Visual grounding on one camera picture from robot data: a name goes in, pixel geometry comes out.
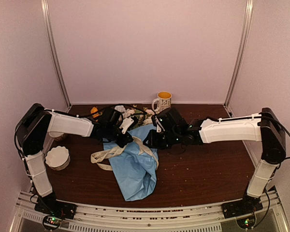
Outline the blue fake flower stems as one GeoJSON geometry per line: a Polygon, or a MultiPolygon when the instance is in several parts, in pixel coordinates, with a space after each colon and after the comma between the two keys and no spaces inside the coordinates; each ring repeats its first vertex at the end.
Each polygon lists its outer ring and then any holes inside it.
{"type": "Polygon", "coordinates": [[[119,111],[123,115],[124,118],[127,118],[130,115],[135,113],[134,109],[126,108],[124,105],[115,106],[115,110],[119,111]]]}

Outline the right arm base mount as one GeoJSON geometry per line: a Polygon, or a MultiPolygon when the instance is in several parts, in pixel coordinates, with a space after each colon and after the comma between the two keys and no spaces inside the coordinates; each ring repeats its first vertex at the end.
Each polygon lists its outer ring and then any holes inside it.
{"type": "Polygon", "coordinates": [[[244,196],[237,201],[223,203],[221,207],[224,218],[239,217],[263,209],[261,199],[250,196],[244,196]]]}

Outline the orange fake flower stem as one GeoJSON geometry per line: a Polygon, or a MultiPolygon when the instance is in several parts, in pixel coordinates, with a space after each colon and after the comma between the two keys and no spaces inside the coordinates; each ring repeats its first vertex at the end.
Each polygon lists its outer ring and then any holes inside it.
{"type": "Polygon", "coordinates": [[[99,113],[99,110],[98,110],[97,107],[93,107],[93,108],[91,109],[90,113],[91,113],[91,116],[92,116],[93,118],[97,118],[98,116],[100,116],[100,113],[99,113]]]}

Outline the blue wrapping paper sheet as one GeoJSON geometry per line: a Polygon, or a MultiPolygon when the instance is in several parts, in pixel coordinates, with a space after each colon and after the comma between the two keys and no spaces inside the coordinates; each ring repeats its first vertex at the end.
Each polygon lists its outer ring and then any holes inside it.
{"type": "Polygon", "coordinates": [[[109,159],[125,201],[142,200],[153,193],[159,157],[156,149],[151,151],[154,157],[146,152],[141,154],[139,145],[132,142],[120,155],[109,159]]]}

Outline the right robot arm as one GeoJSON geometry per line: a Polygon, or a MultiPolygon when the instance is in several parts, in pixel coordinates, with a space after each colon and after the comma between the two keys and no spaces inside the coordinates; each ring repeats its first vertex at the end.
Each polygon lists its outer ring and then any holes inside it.
{"type": "Polygon", "coordinates": [[[286,132],[271,108],[242,117],[194,119],[190,123],[176,108],[152,116],[156,128],[150,130],[144,144],[150,148],[168,149],[175,144],[203,145],[222,141],[242,141],[255,161],[255,171],[246,188],[246,197],[238,203],[241,213],[249,213],[257,198],[274,177],[286,158],[286,132]]]}

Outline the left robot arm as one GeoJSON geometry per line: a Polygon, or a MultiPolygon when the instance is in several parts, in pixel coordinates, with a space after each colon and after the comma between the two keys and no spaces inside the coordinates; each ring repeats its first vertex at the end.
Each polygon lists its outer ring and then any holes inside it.
{"type": "Polygon", "coordinates": [[[44,143],[48,136],[72,134],[115,142],[123,148],[133,141],[128,129],[137,121],[135,116],[124,118],[114,106],[103,108],[102,114],[93,118],[93,115],[73,115],[33,104],[15,128],[14,143],[38,196],[43,198],[41,207],[50,215],[60,210],[59,202],[50,197],[53,189],[44,163],[44,143]]]}

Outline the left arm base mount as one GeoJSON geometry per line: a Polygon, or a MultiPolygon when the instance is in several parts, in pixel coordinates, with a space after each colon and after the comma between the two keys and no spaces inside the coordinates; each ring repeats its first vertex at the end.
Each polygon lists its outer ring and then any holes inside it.
{"type": "Polygon", "coordinates": [[[77,205],[57,201],[55,199],[39,198],[34,207],[35,211],[56,216],[61,219],[74,219],[77,205]]]}

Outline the cream ribbon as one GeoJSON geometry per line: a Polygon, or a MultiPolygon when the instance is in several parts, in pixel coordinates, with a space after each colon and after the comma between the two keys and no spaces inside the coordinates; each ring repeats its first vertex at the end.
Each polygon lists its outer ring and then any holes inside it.
{"type": "MultiPolygon", "coordinates": [[[[154,159],[155,163],[156,163],[156,170],[159,167],[159,160],[158,158],[154,155],[154,153],[152,152],[152,150],[147,147],[146,145],[143,144],[143,141],[136,137],[133,136],[133,142],[136,143],[139,147],[139,152],[137,156],[141,156],[142,154],[147,154],[147,156],[150,156],[151,158],[154,159]]],[[[126,149],[127,145],[125,145],[123,148],[119,147],[118,145],[108,149],[108,150],[103,150],[103,151],[99,151],[99,152],[95,152],[92,153],[90,156],[90,161],[93,164],[97,164],[101,169],[106,170],[106,171],[113,171],[112,166],[108,165],[108,164],[102,164],[102,161],[105,159],[110,159],[116,156],[121,155],[125,149],[126,149]]]]}

